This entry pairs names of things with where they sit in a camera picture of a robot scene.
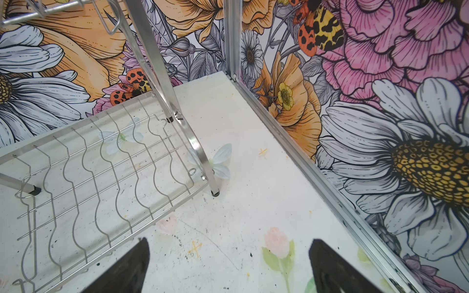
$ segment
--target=black rubber foot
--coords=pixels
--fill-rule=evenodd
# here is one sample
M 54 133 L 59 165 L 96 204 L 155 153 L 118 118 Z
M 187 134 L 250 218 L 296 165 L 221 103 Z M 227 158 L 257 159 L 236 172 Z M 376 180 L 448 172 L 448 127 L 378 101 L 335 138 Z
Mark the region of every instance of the black rubber foot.
M 30 192 L 30 195 L 38 195 L 39 193 L 41 193 L 42 189 L 40 189 L 39 187 L 35 186 L 34 187 L 34 190 Z

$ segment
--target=floral wall panel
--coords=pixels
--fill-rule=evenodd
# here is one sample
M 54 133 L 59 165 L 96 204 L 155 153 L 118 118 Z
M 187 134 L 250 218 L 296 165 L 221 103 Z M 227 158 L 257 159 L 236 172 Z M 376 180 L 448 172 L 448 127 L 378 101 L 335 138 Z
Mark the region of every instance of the floral wall panel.
M 47 7 L 57 2 L 42 1 Z M 116 20 L 107 1 L 96 4 L 112 27 Z M 221 1 L 188 6 L 179 0 L 144 0 L 144 6 L 173 86 L 224 70 Z M 121 7 L 131 23 L 122 2 Z M 4 9 L 6 16 L 32 11 L 24 0 L 6 1 Z M 108 35 L 91 3 L 0 33 L 0 147 L 150 90 L 123 33 Z
M 430 292 L 469 292 L 468 1 L 260 2 L 243 82 Z

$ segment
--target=wire rack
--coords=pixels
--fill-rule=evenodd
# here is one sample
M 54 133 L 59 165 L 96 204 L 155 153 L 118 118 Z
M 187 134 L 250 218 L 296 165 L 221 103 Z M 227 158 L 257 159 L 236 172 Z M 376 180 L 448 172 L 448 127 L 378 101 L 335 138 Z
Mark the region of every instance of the wire rack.
M 140 0 L 123 1 L 135 31 L 117 0 L 108 0 L 112 29 L 94 0 L 47 7 L 41 0 L 27 2 L 30 13 L 6 17 L 1 26 L 92 2 L 109 34 L 124 33 L 152 88 L 0 157 L 0 193 L 11 194 L 4 196 L 3 210 L 8 221 L 16 218 L 3 250 L 18 263 L 8 269 L 22 275 L 13 285 L 35 293 L 61 289 L 205 187 L 213 196 L 219 189 L 181 112 Z

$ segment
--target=yellow cross mark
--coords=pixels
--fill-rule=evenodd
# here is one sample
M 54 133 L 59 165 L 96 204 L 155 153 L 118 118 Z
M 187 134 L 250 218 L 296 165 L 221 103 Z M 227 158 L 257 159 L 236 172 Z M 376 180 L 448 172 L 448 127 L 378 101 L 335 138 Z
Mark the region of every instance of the yellow cross mark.
M 196 255 L 197 255 L 197 258 L 200 258 L 200 256 L 199 256 L 199 251 L 198 251 L 197 249 L 199 249 L 199 248 L 202 247 L 202 243 L 199 243 L 199 245 L 196 246 L 196 242 L 195 242 L 195 241 L 192 241 L 192 247 L 193 247 L 193 248 L 192 248 L 191 250 L 189 250 L 189 254 L 195 252 Z

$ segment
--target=yellow flower center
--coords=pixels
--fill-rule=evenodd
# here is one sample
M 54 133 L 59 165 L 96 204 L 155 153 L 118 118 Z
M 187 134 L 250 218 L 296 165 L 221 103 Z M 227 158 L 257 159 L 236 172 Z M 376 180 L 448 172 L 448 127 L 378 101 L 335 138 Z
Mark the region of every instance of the yellow flower center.
M 254 64 L 254 52 L 252 51 L 252 49 L 246 50 L 246 60 L 249 64 Z
M 279 85 L 279 92 L 277 94 L 279 102 L 282 105 L 283 109 L 289 111 L 293 107 L 293 91 L 285 83 Z
M 429 196 L 469 207 L 469 148 L 415 140 L 392 151 L 397 172 Z
M 6 76 L 0 74 L 0 104 L 10 100 L 13 92 L 13 85 Z

